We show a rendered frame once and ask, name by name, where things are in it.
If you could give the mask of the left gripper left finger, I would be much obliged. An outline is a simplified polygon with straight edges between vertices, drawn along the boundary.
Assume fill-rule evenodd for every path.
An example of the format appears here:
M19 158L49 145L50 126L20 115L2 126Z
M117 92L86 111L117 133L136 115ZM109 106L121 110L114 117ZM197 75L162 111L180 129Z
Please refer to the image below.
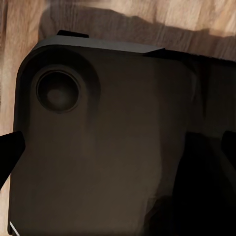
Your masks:
M0 190L25 150L21 131L0 136Z

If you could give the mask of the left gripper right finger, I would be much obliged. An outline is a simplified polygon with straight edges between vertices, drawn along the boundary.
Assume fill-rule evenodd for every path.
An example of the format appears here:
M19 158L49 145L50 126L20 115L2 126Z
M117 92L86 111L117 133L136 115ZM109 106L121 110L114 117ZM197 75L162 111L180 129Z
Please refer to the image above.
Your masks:
M236 170L236 133L224 131L220 148Z

